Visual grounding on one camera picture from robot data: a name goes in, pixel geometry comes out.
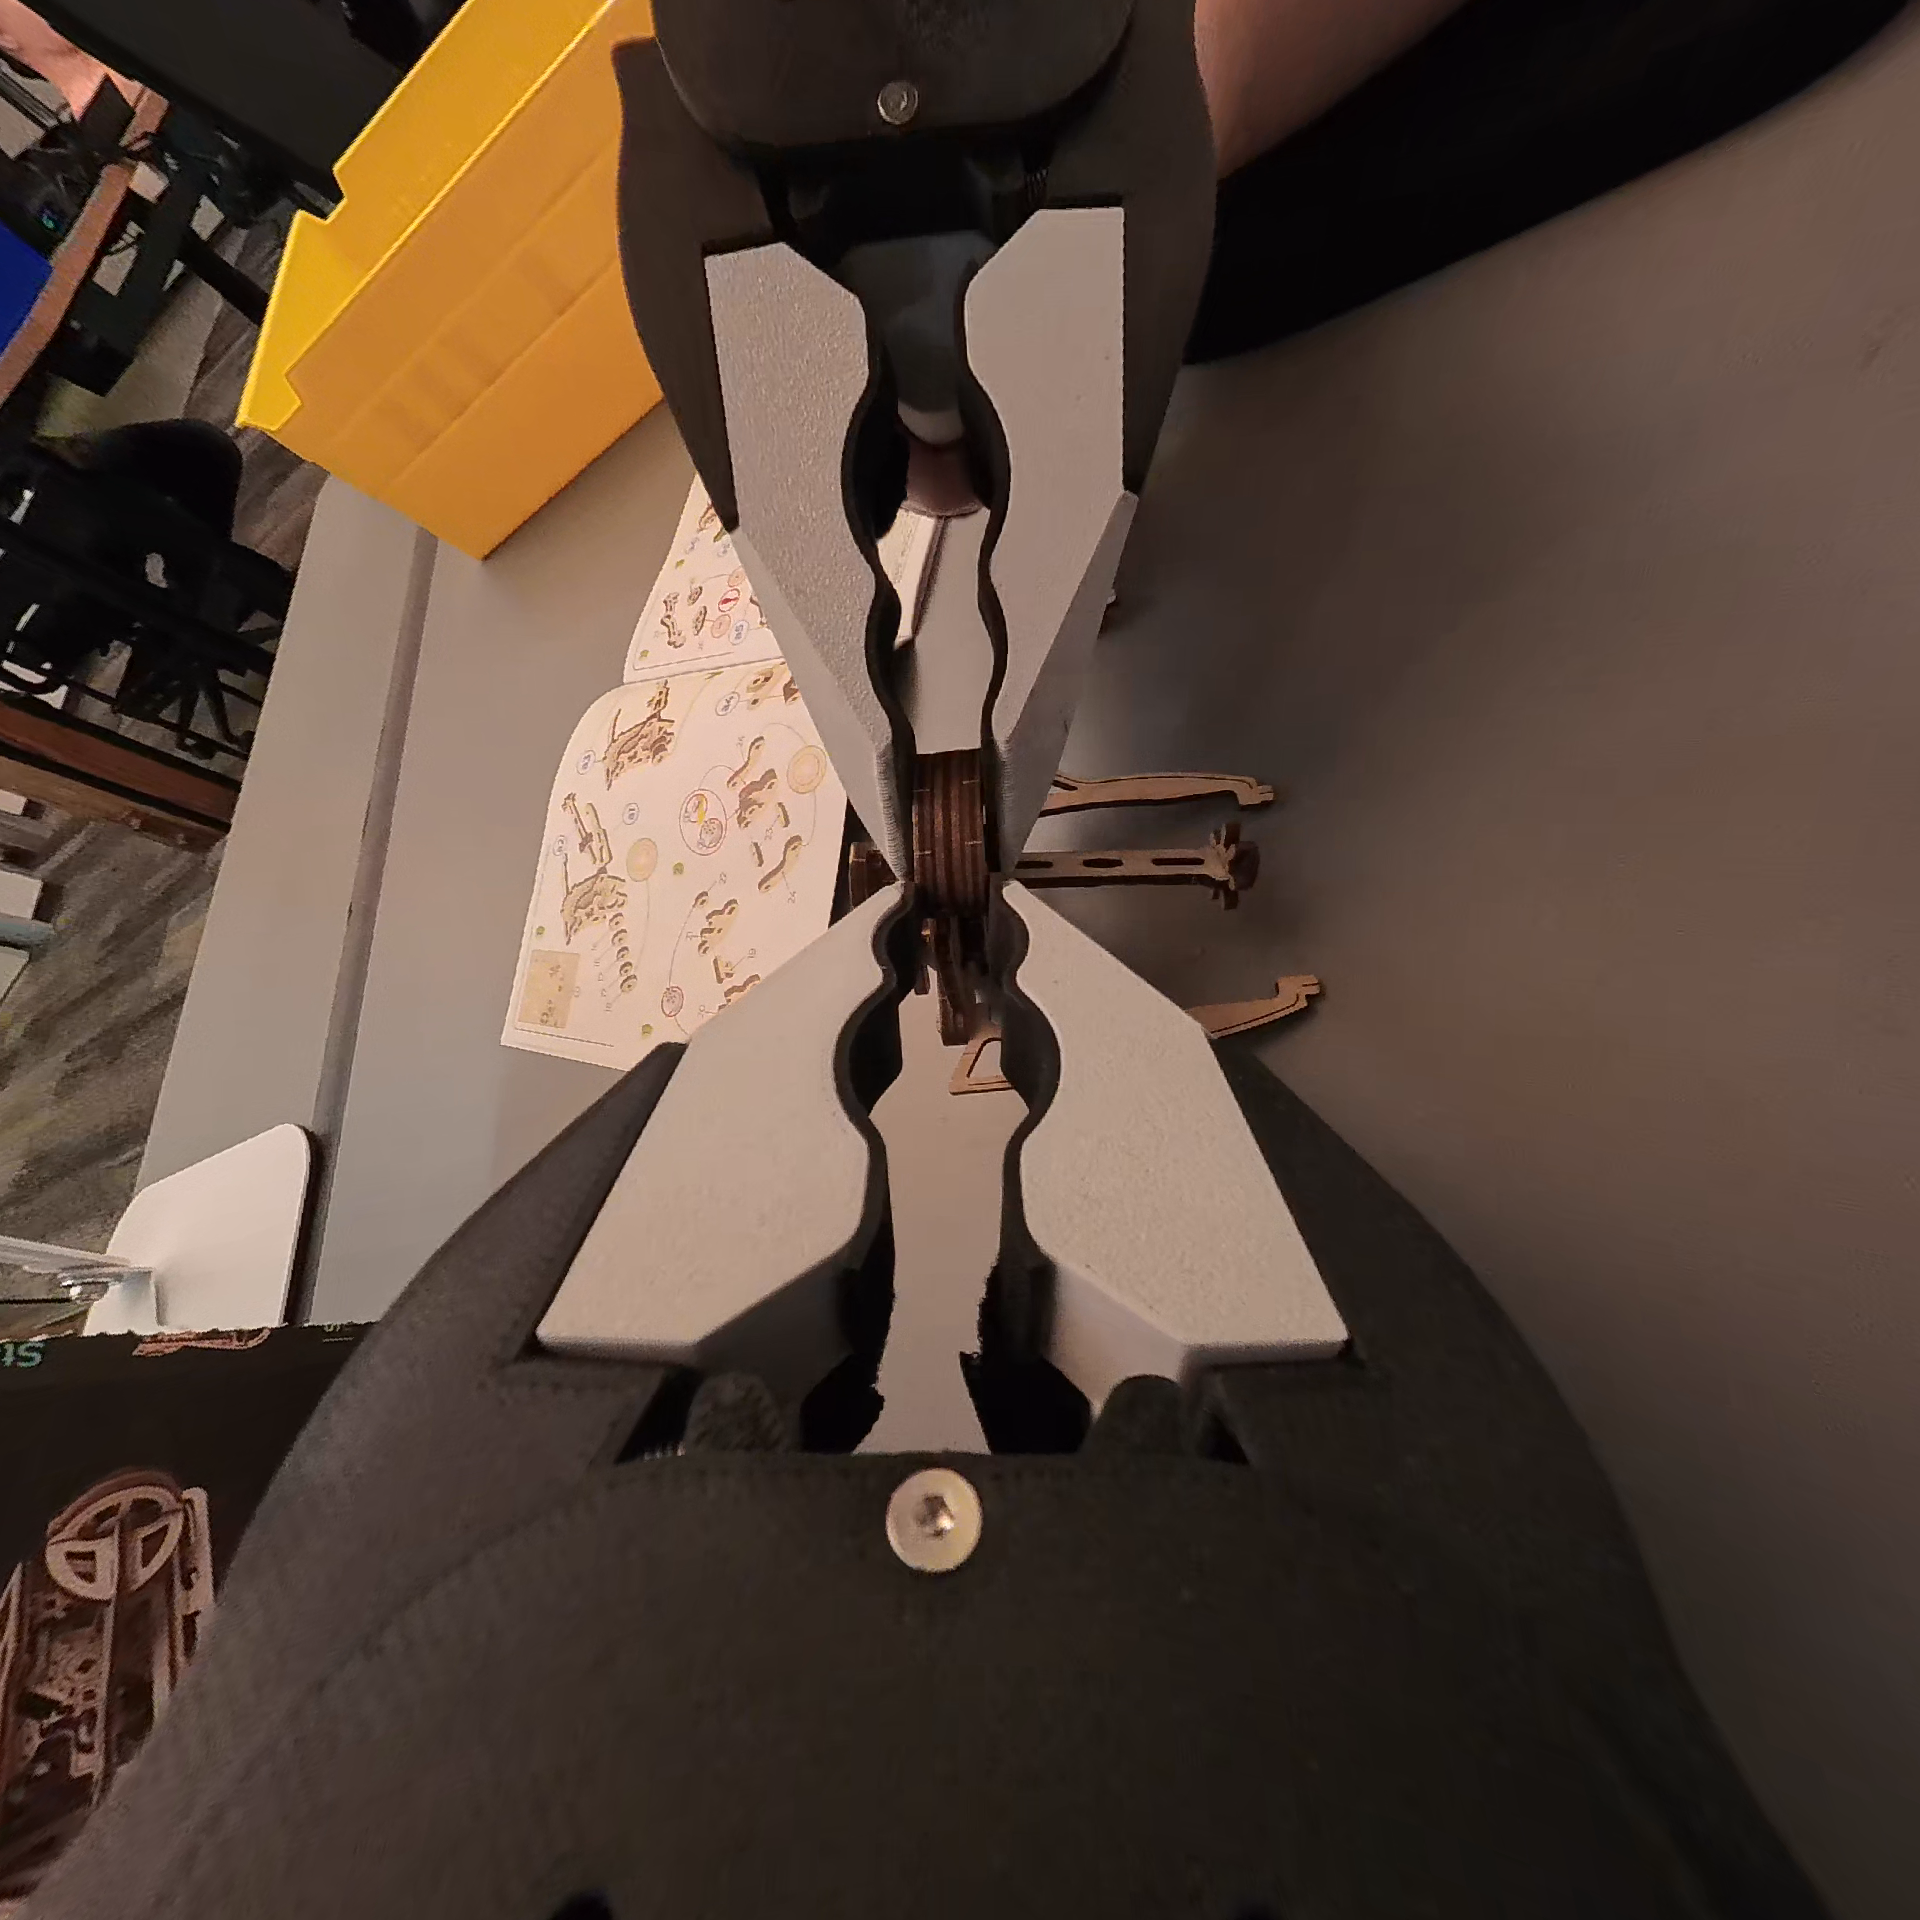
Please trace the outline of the person's right forearm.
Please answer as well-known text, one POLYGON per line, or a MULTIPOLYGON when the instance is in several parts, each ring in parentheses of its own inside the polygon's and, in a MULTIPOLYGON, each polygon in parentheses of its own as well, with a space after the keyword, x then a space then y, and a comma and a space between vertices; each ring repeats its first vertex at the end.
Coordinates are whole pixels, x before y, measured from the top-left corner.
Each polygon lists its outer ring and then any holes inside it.
POLYGON ((1737 5, 1200 3, 1217 179, 1307 138, 1472 162, 1608 147, 1737 5))

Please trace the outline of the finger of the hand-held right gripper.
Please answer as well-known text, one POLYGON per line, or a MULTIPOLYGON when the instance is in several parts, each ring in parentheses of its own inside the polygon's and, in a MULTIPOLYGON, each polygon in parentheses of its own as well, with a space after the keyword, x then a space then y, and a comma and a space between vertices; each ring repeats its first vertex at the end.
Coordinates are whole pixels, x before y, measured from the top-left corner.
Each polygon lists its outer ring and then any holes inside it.
POLYGON ((704 273, 737 553, 856 817, 911 883, 911 779, 888 704, 899 600, 851 465, 879 391, 867 313, 786 244, 713 253, 704 273))
POLYGON ((1137 514, 1122 484, 1122 229, 1120 208, 1040 210, 967 289, 967 365, 1010 474, 989 559, 999 818, 1040 817, 1137 514))

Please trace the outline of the black printed model box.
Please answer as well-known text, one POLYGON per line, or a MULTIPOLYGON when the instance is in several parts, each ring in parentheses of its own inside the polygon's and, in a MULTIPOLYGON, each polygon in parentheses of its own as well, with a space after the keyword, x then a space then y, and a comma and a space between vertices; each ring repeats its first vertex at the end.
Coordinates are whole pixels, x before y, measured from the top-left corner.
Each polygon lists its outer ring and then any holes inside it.
POLYGON ((260 1498, 365 1336, 4 1343, 4 1916, 144 1747, 260 1498))

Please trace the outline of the wooden model body assembly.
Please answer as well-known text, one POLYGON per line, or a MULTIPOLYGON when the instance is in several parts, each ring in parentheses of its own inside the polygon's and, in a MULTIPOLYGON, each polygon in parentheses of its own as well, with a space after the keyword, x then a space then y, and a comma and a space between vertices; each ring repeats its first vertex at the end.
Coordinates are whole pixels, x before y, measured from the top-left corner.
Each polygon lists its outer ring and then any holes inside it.
POLYGON ((919 911, 919 992, 940 1001, 943 1041, 970 1045, 989 1019, 993 821, 984 751, 922 755, 907 834, 919 911))

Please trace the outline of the wooden model leg part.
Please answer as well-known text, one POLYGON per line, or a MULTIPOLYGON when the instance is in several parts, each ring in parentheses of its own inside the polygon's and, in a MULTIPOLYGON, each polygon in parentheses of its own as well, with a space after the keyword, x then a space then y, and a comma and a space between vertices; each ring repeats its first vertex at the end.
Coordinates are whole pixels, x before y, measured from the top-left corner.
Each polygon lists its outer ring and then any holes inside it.
POLYGON ((1306 1013, 1321 992, 1319 977, 1290 973, 1257 996, 1197 1004, 1187 1013, 1211 1041, 1233 1041, 1306 1013))
POLYGON ((1237 809, 1274 807, 1281 791, 1253 776, 1220 772, 1152 772, 1082 778, 1058 772, 1048 791, 1040 817, 1057 818, 1091 809, 1168 807, 1200 800, 1227 800, 1237 809))

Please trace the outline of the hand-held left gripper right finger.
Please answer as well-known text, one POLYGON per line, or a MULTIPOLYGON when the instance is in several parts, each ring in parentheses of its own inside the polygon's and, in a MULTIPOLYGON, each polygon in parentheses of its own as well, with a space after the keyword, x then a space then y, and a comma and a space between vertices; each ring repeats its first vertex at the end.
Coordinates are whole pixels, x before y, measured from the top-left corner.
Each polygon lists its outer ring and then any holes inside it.
POLYGON ((1347 1323, 1205 1026, 1015 880, 993 967, 1024 1103, 995 1361, 1048 1365, 1098 1411, 1139 1377, 1339 1356, 1347 1323))

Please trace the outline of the white board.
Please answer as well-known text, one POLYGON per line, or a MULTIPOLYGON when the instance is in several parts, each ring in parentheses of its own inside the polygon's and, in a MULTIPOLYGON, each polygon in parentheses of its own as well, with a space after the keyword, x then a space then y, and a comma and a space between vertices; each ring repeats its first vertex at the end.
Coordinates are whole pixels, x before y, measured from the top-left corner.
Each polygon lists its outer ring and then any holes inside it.
POLYGON ((129 1275, 82 1332, 199 1336, 287 1323, 316 1146, 283 1122, 140 1191, 108 1240, 129 1275))

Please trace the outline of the paper instruction sheet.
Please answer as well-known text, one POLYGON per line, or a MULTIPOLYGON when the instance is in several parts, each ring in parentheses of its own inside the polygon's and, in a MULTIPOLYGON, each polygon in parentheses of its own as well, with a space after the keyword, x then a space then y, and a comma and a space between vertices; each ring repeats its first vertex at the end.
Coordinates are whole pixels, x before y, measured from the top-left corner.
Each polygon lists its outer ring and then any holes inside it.
POLYGON ((701 483, 552 785, 501 1043, 633 1068, 831 923, 849 794, 701 483))

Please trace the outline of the black office chair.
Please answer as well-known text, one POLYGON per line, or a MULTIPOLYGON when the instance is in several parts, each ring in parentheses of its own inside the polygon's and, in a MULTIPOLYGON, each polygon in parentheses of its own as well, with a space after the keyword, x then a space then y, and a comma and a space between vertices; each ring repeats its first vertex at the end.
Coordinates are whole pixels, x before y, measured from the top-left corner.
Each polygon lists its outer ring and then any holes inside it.
POLYGON ((8 445, 4 699, 247 762, 295 577, 240 541, 242 479, 201 421, 8 445))

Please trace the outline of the wooden model spine part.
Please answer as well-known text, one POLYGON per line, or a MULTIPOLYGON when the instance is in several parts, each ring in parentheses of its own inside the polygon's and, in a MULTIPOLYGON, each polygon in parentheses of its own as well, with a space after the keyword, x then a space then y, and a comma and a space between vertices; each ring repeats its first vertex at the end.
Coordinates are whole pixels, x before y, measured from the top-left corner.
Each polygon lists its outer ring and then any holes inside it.
POLYGON ((1211 832, 1200 849, 1061 849, 1024 852, 1013 879, 1040 890, 1196 888, 1235 911, 1259 879, 1259 847, 1235 824, 1211 832))

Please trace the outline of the clear plastic bag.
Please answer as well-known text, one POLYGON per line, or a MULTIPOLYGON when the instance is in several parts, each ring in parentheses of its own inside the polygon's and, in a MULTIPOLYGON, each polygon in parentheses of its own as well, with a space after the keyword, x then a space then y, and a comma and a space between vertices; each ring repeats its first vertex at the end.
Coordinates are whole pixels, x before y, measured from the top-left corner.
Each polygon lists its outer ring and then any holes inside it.
POLYGON ((4 1277, 20 1277, 19 1284, 4 1281, 3 1307, 8 1309, 89 1309, 98 1304, 117 1304, 146 1314, 156 1309, 154 1268, 120 1255, 4 1234, 3 1268, 4 1277))

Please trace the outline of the yellow plastic bin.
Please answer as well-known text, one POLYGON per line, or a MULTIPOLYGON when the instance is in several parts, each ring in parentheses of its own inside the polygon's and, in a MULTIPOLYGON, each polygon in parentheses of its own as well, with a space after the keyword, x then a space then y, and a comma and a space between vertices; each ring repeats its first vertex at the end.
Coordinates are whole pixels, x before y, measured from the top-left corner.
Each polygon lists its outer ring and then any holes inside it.
POLYGON ((300 213, 236 421, 482 561, 661 400, 618 261, 650 3, 472 3, 300 213))

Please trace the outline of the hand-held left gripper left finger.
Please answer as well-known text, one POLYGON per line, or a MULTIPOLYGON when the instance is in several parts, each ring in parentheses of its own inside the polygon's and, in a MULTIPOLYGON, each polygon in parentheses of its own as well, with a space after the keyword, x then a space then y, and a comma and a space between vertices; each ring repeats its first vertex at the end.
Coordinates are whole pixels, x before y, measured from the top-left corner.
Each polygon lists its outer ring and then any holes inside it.
POLYGON ((874 1122, 900 1074, 916 921, 881 888, 683 1048, 545 1309, 545 1349, 687 1369, 833 1369, 885 1339, 874 1122))

